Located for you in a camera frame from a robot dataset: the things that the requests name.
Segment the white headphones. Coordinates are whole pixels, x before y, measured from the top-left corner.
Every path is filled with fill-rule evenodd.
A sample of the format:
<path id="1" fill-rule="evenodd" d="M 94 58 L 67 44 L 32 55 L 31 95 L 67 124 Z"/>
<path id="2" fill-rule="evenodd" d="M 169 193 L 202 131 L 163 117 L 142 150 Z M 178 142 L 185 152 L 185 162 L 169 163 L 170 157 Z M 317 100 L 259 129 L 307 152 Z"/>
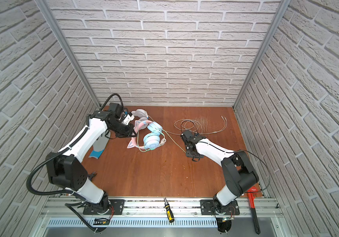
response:
<path id="1" fill-rule="evenodd" d="M 148 120 L 149 116 L 148 113 L 143 109 L 137 109 L 131 112 L 133 116 L 138 117 L 139 121 Z"/>

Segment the pink blue cat-ear headphones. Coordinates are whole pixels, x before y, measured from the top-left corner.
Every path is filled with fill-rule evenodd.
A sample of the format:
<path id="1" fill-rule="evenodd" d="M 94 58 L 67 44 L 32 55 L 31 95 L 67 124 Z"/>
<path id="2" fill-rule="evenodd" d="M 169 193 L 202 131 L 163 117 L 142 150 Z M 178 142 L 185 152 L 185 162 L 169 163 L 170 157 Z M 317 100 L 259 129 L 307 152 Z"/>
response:
<path id="1" fill-rule="evenodd" d="M 145 121 L 139 121 L 136 120 L 134 124 L 134 131 L 138 135 L 138 132 L 144 128 L 148 128 L 151 133 L 148 133 L 144 136 L 143 146 L 139 146 L 137 143 L 137 138 L 132 137 L 131 141 L 129 142 L 127 148 L 139 148 L 141 150 L 154 150 L 160 146 L 163 146 L 166 143 L 166 138 L 163 135 L 163 129 L 162 126 L 159 125 L 155 121 L 145 120 Z"/>

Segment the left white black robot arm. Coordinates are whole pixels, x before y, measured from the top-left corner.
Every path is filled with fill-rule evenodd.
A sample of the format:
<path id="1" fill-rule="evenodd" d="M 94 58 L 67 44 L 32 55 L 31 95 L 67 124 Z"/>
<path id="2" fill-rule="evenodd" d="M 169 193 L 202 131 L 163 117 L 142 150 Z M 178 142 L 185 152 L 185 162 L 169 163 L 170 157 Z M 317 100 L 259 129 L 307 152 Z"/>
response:
<path id="1" fill-rule="evenodd" d="M 126 111 L 95 111 L 88 115 L 84 128 L 58 152 L 58 156 L 53 153 L 47 156 L 49 182 L 75 195 L 95 212 L 107 212 L 110 206 L 108 195 L 91 181 L 82 161 L 107 130 L 122 138 L 132 137 L 135 134 L 130 123 L 133 119 L 134 115 Z"/>

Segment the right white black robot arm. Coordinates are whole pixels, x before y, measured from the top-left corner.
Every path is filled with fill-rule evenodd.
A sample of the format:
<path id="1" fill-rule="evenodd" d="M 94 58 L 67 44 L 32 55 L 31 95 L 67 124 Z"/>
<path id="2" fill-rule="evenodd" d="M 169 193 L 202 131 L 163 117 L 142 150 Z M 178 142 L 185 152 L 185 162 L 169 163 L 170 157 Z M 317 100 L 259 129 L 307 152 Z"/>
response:
<path id="1" fill-rule="evenodd" d="M 225 186 L 213 197 L 215 208 L 228 206 L 259 182 L 258 174 L 245 151 L 225 149 L 199 133 L 185 130 L 180 134 L 186 156 L 198 162 L 207 157 L 222 167 Z"/>

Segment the yellow black screwdriver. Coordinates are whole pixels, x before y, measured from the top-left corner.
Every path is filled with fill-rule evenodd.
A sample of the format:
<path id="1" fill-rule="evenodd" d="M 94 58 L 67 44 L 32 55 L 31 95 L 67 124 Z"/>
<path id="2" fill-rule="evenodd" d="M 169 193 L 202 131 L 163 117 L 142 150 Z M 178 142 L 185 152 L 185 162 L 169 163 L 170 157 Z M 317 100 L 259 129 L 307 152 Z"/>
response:
<path id="1" fill-rule="evenodd" d="M 175 218 L 174 218 L 173 212 L 171 210 L 171 207 L 169 205 L 169 202 L 167 201 L 166 197 L 163 200 L 164 200 L 164 208 L 165 208 L 165 211 L 166 211 L 167 218 L 168 218 L 170 223 L 173 223 L 175 221 Z"/>

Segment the red pipe wrench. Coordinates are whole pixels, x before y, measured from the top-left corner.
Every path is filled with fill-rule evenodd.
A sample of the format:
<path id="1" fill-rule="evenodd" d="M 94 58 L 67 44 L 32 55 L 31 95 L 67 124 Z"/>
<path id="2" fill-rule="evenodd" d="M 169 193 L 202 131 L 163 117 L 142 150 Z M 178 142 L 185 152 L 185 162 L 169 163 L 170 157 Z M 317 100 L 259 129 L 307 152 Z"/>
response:
<path id="1" fill-rule="evenodd" d="M 258 189 L 256 187 L 251 187 L 246 193 L 247 193 L 247 197 L 249 200 L 249 205 L 250 205 L 250 211 L 251 211 L 251 215 L 252 215 L 252 219 L 253 219 L 253 225 L 254 225 L 254 231 L 256 232 L 257 235 L 260 235 L 261 230 L 260 230 L 260 226 L 259 226 L 259 222 L 258 222 L 258 218 L 257 218 L 257 213 L 256 213 L 256 209 L 255 209 L 255 204 L 254 204 L 254 193 L 257 193 Z"/>

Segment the small black electronics board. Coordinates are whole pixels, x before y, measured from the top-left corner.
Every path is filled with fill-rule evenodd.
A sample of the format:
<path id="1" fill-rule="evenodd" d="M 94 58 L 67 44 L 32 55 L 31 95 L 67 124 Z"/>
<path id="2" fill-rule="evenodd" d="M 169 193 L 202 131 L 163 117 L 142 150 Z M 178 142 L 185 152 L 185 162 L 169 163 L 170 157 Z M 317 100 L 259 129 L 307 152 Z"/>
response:
<path id="1" fill-rule="evenodd" d="M 96 226 L 109 225 L 110 221 L 111 220 L 107 218 L 95 218 L 93 221 L 93 225 L 96 225 Z"/>

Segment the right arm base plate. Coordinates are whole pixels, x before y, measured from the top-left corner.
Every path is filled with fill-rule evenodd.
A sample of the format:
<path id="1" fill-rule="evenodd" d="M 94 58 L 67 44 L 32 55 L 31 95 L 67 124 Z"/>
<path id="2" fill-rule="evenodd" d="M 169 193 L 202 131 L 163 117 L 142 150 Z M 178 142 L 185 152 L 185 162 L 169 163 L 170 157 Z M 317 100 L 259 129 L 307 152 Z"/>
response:
<path id="1" fill-rule="evenodd" d="M 217 203 L 217 200 L 201 199 L 200 206 L 202 215 L 240 215 L 238 202 L 236 200 L 231 201 L 226 206 L 221 206 Z"/>

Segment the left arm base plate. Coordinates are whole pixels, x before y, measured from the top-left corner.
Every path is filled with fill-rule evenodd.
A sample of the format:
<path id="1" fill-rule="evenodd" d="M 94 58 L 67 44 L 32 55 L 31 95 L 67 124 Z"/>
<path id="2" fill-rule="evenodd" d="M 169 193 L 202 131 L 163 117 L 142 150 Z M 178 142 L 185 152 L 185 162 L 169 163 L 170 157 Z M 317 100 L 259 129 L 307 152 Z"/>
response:
<path id="1" fill-rule="evenodd" d="M 108 199 L 98 204 L 86 202 L 83 210 L 84 215 L 122 215 L 124 210 L 124 199 Z"/>

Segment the aluminium frame rail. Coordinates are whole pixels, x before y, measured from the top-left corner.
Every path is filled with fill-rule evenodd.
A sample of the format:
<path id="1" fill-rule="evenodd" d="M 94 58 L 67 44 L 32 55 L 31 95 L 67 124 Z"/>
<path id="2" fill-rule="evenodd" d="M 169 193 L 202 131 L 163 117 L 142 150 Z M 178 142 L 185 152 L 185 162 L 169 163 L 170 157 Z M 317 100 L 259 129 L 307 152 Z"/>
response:
<path id="1" fill-rule="evenodd" d="M 165 217 L 165 208 L 163 197 L 111 197 L 110 199 L 124 199 L 124 210 L 122 215 L 114 217 Z M 249 200 L 247 197 L 238 198 L 240 215 L 202 215 L 201 199 L 211 198 L 167 198 L 175 218 L 181 217 L 249 217 L 251 216 Z M 49 217 L 74 217 L 67 207 L 66 203 L 78 202 L 74 197 L 50 197 L 44 205 L 41 215 Z M 283 212 L 274 198 L 257 198 L 254 200 L 256 213 L 258 217 L 283 217 Z"/>

